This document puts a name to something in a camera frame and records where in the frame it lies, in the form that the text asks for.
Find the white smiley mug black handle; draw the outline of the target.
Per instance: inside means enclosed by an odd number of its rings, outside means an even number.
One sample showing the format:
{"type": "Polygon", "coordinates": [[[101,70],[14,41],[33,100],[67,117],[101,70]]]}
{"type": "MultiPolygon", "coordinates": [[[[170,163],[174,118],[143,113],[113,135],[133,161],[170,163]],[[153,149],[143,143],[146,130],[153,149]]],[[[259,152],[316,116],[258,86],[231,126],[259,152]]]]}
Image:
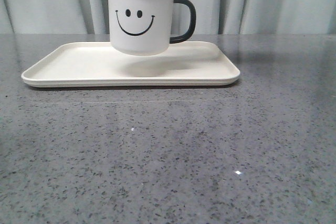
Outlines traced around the white smiley mug black handle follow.
{"type": "Polygon", "coordinates": [[[129,55],[160,54],[191,38],[196,26],[196,9],[189,0],[108,0],[108,9],[111,45],[129,55]],[[190,10],[188,30],[175,37],[171,36],[174,4],[190,10]]]}

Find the cream rectangular plastic tray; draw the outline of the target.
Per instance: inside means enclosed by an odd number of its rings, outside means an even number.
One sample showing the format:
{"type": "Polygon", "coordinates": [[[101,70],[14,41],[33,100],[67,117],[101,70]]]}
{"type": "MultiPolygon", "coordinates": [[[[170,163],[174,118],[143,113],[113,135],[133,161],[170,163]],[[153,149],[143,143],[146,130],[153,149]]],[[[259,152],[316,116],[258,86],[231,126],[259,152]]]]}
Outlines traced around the cream rectangular plastic tray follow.
{"type": "Polygon", "coordinates": [[[129,86],[225,86],[239,69],[213,43],[172,44],[155,56],[133,56],[109,42],[64,44],[22,73],[38,88],[129,86]]]}

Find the pale grey curtain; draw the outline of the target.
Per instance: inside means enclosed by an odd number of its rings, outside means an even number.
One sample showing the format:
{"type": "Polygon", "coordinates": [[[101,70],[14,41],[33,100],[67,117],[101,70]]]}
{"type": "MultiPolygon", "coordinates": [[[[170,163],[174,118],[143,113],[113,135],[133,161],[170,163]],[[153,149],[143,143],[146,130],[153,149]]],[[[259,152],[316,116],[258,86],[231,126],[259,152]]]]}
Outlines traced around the pale grey curtain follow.
{"type": "MultiPolygon", "coordinates": [[[[190,0],[196,34],[334,34],[335,0],[190,0]]],[[[1,0],[3,34],[108,34],[107,0],[1,0]]]]}

